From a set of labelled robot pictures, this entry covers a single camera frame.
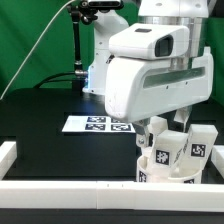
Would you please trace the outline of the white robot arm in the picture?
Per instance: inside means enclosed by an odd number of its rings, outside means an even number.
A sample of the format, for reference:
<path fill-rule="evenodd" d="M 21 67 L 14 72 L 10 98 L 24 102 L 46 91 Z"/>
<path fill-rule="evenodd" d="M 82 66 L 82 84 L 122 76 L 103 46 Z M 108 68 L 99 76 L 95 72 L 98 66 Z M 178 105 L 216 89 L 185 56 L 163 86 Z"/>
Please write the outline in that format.
<path fill-rule="evenodd" d="M 87 0 L 99 18 L 88 89 L 104 98 L 110 117 L 134 126 L 145 148 L 153 116 L 187 114 L 212 92 L 204 31 L 217 0 L 140 0 L 133 25 L 116 13 L 122 1 Z"/>

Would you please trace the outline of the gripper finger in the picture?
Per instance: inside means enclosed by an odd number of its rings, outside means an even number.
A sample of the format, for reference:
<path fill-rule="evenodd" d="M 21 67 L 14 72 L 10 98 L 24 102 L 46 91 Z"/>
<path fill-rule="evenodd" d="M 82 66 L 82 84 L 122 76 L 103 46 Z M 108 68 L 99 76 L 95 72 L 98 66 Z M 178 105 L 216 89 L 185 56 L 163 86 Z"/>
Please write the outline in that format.
<path fill-rule="evenodd" d="M 149 124 L 150 119 L 143 119 L 133 123 L 134 130 L 136 132 L 136 144 L 140 148 L 146 148 L 149 146 Z"/>
<path fill-rule="evenodd" d="M 191 115 L 192 107 L 186 106 L 176 110 L 174 115 L 174 124 L 181 132 L 186 130 L 187 122 Z"/>

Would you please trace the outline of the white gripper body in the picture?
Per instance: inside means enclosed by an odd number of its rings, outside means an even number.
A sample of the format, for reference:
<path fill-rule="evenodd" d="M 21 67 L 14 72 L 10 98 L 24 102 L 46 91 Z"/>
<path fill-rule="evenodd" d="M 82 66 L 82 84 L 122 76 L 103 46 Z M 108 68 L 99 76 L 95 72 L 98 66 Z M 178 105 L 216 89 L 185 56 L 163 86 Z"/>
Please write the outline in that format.
<path fill-rule="evenodd" d="M 213 65 L 209 47 L 182 71 L 170 71 L 169 60 L 114 58 L 107 71 L 105 110 L 134 123 L 205 101 L 212 92 Z"/>

